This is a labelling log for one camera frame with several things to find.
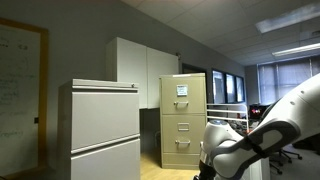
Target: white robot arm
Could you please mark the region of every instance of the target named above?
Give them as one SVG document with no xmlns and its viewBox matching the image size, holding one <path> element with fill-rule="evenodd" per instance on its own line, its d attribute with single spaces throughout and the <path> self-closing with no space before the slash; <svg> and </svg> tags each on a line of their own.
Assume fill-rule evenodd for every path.
<svg viewBox="0 0 320 180">
<path fill-rule="evenodd" d="M 194 179 L 240 179 L 252 163 L 320 133 L 320 74 L 287 93 L 263 116 L 244 137 L 224 121 L 208 122 L 201 142 L 200 174 Z"/>
</svg>

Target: wall cabinet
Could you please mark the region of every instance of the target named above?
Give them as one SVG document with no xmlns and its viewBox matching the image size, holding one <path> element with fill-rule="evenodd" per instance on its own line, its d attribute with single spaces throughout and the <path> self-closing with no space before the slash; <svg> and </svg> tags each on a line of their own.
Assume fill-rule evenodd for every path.
<svg viewBox="0 0 320 180">
<path fill-rule="evenodd" d="M 160 77 L 162 168 L 198 169 L 206 116 L 205 74 Z"/>
<path fill-rule="evenodd" d="M 178 57 L 119 37 L 106 48 L 106 80 L 138 83 L 139 108 L 159 108 L 159 76 L 178 74 Z"/>
</svg>

